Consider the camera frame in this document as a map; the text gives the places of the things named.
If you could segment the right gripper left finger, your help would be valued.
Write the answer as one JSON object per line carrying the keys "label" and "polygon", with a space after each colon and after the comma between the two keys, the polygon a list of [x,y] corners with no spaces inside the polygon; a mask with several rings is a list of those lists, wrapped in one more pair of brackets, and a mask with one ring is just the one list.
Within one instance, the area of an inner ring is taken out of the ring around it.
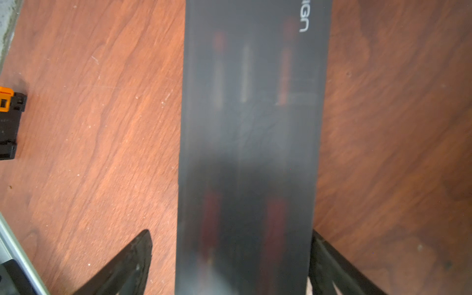
{"label": "right gripper left finger", "polygon": [[143,295],[151,259],[152,238],[150,231],[145,229],[75,294]]}

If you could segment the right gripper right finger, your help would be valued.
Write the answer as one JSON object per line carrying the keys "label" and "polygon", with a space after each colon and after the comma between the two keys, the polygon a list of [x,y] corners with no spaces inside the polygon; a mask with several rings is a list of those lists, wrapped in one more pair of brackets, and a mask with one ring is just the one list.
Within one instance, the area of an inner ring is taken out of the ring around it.
{"label": "right gripper right finger", "polygon": [[318,232],[312,232],[310,295],[386,295]]}

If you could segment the black pencil case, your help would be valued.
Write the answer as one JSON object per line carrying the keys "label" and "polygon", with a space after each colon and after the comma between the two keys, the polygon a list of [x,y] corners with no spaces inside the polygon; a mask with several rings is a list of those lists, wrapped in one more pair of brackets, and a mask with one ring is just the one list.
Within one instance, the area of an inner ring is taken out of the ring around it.
{"label": "black pencil case", "polygon": [[175,293],[306,292],[331,1],[187,1]]}

